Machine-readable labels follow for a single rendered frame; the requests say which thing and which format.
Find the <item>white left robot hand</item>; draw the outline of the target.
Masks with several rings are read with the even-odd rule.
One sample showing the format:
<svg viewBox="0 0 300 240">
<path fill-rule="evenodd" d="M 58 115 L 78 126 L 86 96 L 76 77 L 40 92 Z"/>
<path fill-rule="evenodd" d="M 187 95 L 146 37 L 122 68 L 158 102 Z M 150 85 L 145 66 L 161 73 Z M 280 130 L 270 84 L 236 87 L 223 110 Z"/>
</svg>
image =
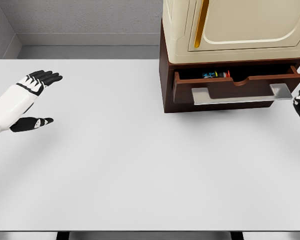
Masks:
<svg viewBox="0 0 300 240">
<path fill-rule="evenodd" d="M 0 133 L 11 130 L 14 133 L 38 129 L 52 123 L 50 117 L 22 117 L 35 100 L 51 84 L 63 77 L 52 71 L 38 70 L 23 77 L 0 96 Z"/>
</svg>

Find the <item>brown wooden drawer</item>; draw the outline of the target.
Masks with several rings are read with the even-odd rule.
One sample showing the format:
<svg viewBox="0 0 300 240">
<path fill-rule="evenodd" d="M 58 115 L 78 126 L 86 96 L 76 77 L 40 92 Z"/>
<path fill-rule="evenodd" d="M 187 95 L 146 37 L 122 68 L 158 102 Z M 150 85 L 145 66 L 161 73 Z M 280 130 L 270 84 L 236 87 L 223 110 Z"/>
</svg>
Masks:
<svg viewBox="0 0 300 240">
<path fill-rule="evenodd" d="M 230 77 L 202 78 L 209 71 L 230 72 Z M 291 63 L 180 69 L 174 73 L 173 102 L 193 104 L 192 88 L 208 88 L 212 99 L 270 96 L 270 84 L 286 84 L 293 92 L 300 73 Z"/>
</svg>

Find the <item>brown wooden drawer cabinet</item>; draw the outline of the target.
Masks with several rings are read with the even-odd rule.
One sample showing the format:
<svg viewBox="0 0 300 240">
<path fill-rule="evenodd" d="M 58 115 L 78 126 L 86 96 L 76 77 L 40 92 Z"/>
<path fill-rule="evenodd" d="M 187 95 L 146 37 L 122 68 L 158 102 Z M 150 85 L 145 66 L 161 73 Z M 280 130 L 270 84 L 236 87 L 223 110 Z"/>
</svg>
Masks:
<svg viewBox="0 0 300 240">
<path fill-rule="evenodd" d="M 297 58 L 273 58 L 262 60 L 240 60 L 240 61 L 202 61 L 195 63 L 173 63 L 168 56 L 166 31 L 160 30 L 160 50 L 159 50 L 159 76 L 161 84 L 161 92 L 163 99 L 163 108 L 165 113 L 182 113 L 182 112 L 198 112 L 198 111 L 216 111 L 216 110 L 233 110 L 233 109 L 253 109 L 268 108 L 274 101 L 262 102 L 242 102 L 227 104 L 208 104 L 194 105 L 190 103 L 174 103 L 173 101 L 173 85 L 175 72 L 183 69 L 192 68 L 221 68 L 221 67 L 238 67 L 252 65 L 279 65 L 293 64 L 300 67 L 300 57 Z"/>
</svg>

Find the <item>cream rounded cabinet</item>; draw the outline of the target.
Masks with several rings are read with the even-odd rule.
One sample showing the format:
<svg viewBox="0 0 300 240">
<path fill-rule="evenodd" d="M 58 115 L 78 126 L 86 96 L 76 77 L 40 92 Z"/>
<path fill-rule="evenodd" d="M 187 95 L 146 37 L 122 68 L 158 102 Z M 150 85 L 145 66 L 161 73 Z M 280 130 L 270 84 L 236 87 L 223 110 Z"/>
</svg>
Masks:
<svg viewBox="0 0 300 240">
<path fill-rule="evenodd" d="M 300 57 L 300 0 L 209 0 L 194 47 L 202 0 L 163 0 L 162 25 L 174 64 Z"/>
</svg>

